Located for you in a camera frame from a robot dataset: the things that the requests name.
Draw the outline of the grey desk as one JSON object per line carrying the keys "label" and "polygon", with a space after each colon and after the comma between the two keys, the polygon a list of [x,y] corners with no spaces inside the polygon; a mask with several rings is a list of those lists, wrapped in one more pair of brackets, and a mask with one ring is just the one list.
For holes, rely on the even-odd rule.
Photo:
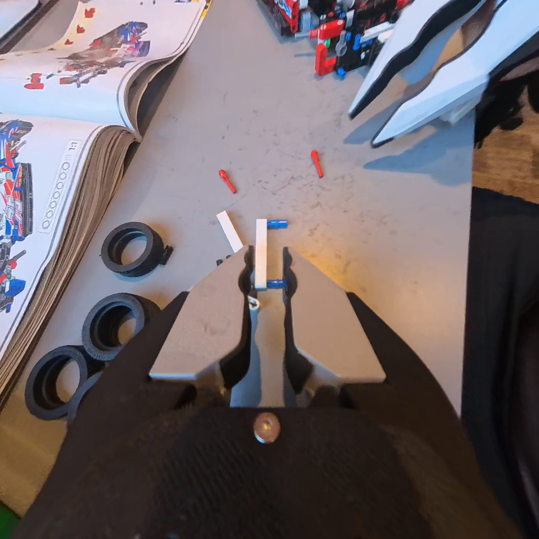
{"label": "grey desk", "polygon": [[[214,1],[179,63],[149,85],[144,139],[24,378],[49,350],[80,343],[99,299],[131,292],[163,308],[206,276],[232,252],[216,219],[225,210],[249,244],[257,218],[288,219],[268,234],[269,278],[282,277],[284,246],[300,251],[385,320],[460,411],[473,115],[374,149],[406,81],[394,78],[350,121],[362,77],[316,78],[307,40],[279,42],[255,1]],[[138,278],[100,256],[109,233],[132,221],[173,247],[165,266]]]}

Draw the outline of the black toy tyre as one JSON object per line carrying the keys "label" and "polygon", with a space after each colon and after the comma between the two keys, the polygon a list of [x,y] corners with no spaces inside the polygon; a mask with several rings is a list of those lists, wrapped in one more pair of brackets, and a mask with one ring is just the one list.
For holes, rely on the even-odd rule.
{"label": "black toy tyre", "polygon": [[83,346],[60,346],[44,354],[32,368],[25,386],[25,404],[29,412],[44,421],[67,416],[72,397],[64,401],[57,392],[57,380],[63,368],[74,363],[79,372],[79,389],[89,377],[90,357]]}
{"label": "black toy tyre", "polygon": [[87,314],[81,332],[85,351],[95,360],[110,362],[127,344],[120,340],[120,327],[133,321],[137,335],[161,312],[152,300],[131,293],[111,294],[99,300]]}
{"label": "black toy tyre", "polygon": [[[145,248],[137,259],[124,264],[122,254],[129,243],[136,239],[145,241]],[[126,278],[138,278],[151,273],[161,266],[164,244],[161,236],[145,223],[132,221],[113,229],[104,239],[101,259],[112,272]]]}
{"label": "black toy tyre", "polygon": [[72,422],[74,421],[77,415],[77,411],[80,408],[80,404],[82,403],[86,394],[88,394],[91,388],[94,387],[94,385],[99,380],[102,374],[103,374],[103,371],[91,375],[85,382],[82,383],[82,385],[80,385],[76,389],[75,393],[70,399],[70,402],[68,403],[68,413],[66,416],[66,425],[68,428],[71,426]]}

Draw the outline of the toy brick vehicle model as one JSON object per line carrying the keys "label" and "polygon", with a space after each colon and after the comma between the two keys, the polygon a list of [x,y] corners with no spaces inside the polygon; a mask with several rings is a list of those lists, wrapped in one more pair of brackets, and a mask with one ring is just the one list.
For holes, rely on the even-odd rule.
{"label": "toy brick vehicle model", "polygon": [[371,67],[413,1],[257,1],[277,34],[316,41],[315,73]]}

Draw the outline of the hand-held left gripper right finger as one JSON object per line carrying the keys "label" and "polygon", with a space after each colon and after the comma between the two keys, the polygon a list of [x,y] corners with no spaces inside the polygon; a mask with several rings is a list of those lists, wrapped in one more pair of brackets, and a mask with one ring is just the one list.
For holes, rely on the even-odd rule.
{"label": "hand-held left gripper right finger", "polygon": [[285,358],[295,394],[382,383],[386,373],[347,292],[291,247],[283,249]]}

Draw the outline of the open instruction booklet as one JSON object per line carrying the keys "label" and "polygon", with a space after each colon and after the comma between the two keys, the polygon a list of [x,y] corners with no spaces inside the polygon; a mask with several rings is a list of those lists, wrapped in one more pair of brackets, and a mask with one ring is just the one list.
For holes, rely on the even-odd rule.
{"label": "open instruction booklet", "polygon": [[142,140],[145,90],[211,4],[81,1],[55,43],[1,55],[1,408]]}

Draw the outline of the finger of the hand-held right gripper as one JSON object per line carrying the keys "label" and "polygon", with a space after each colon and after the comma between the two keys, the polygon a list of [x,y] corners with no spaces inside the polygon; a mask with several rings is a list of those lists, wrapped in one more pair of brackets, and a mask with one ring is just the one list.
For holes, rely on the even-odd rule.
{"label": "finger of the hand-held right gripper", "polygon": [[514,78],[520,64],[520,1],[501,1],[475,42],[442,64],[424,88],[404,99],[371,140],[373,148],[437,118],[455,123],[493,80]]}
{"label": "finger of the hand-held right gripper", "polygon": [[414,1],[406,7],[393,33],[382,47],[371,66],[354,100],[348,117],[354,119],[382,91],[392,78],[412,65],[431,45],[440,50],[462,24],[483,9],[486,17],[500,4],[500,1]]}

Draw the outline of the person's dark trousers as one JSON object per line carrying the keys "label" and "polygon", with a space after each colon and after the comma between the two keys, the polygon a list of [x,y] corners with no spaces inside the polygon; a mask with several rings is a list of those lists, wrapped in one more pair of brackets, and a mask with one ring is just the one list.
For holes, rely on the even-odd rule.
{"label": "person's dark trousers", "polygon": [[538,538],[538,205],[472,189],[462,421],[483,475]]}

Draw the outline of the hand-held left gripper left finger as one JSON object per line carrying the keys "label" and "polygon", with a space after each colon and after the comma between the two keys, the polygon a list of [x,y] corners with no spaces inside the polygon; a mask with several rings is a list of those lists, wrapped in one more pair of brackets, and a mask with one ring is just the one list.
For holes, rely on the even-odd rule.
{"label": "hand-held left gripper left finger", "polygon": [[231,390],[244,378],[250,366],[253,266],[254,247],[244,246],[192,287],[151,379]]}

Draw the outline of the white toy beam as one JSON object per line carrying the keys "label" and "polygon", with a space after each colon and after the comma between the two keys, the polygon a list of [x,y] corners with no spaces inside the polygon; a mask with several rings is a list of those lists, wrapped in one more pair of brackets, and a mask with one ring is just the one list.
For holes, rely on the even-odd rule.
{"label": "white toy beam", "polygon": [[267,288],[267,224],[266,218],[260,218],[255,225],[254,288],[257,291]]}
{"label": "white toy beam", "polygon": [[231,249],[234,253],[237,253],[244,247],[244,244],[240,239],[239,234],[234,227],[228,213],[226,211],[218,213],[217,219],[219,221],[219,224],[221,225],[221,228],[226,236],[227,241],[231,246]]}

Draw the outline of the green mat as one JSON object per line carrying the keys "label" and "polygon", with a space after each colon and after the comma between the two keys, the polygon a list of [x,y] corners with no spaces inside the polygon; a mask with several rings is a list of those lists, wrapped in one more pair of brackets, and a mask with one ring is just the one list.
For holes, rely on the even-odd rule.
{"label": "green mat", "polygon": [[1,538],[11,538],[20,520],[18,514],[1,502]]}

